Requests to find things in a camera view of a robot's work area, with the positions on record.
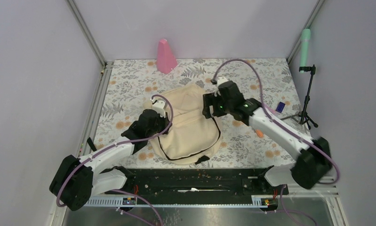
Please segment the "beige canvas backpack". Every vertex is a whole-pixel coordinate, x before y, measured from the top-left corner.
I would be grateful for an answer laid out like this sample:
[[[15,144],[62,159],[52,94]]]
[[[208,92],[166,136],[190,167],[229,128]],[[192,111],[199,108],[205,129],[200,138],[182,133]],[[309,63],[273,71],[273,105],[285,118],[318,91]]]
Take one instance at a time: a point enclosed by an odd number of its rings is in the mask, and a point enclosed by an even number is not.
[[[203,116],[204,94],[204,89],[191,84],[154,96],[167,102],[167,113],[174,113],[168,132],[147,143],[163,160],[179,165],[200,164],[219,150],[222,123]],[[151,100],[144,104],[145,109],[152,109]]]

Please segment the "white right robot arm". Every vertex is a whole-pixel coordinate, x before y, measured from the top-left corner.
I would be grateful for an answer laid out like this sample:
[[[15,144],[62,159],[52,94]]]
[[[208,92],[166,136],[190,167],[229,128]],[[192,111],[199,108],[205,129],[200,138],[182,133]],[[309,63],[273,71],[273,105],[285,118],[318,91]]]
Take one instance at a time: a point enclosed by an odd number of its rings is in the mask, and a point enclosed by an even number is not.
[[[258,188],[264,194],[292,182],[310,190],[332,168],[326,139],[313,139],[292,129],[269,114],[258,100],[246,99],[233,81],[226,80],[217,86],[216,92],[203,95],[202,114],[207,119],[229,114],[235,120],[263,132],[295,160],[290,165],[271,166],[262,173]]]

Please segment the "orange highlighter pen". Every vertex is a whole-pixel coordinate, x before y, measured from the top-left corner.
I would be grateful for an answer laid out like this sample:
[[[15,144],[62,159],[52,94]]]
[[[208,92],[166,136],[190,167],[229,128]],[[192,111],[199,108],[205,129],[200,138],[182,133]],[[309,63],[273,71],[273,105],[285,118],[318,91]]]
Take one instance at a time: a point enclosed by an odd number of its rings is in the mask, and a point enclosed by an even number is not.
[[[264,137],[263,132],[262,132],[261,130],[259,130],[259,129],[256,129],[256,130],[255,130],[255,133],[257,134],[257,136],[258,136],[259,138],[263,138],[263,137]]]

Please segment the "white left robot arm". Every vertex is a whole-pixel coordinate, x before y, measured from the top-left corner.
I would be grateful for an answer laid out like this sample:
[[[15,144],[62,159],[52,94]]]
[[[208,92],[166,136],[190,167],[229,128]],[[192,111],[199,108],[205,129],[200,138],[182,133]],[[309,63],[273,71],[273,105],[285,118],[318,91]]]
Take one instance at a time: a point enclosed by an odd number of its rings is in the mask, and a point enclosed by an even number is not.
[[[167,133],[173,118],[173,112],[158,113],[146,109],[113,143],[80,158],[66,156],[49,186],[50,192],[56,196],[56,205],[75,211],[93,195],[113,189],[130,193],[134,189],[133,179],[111,166],[137,153],[149,140]]]

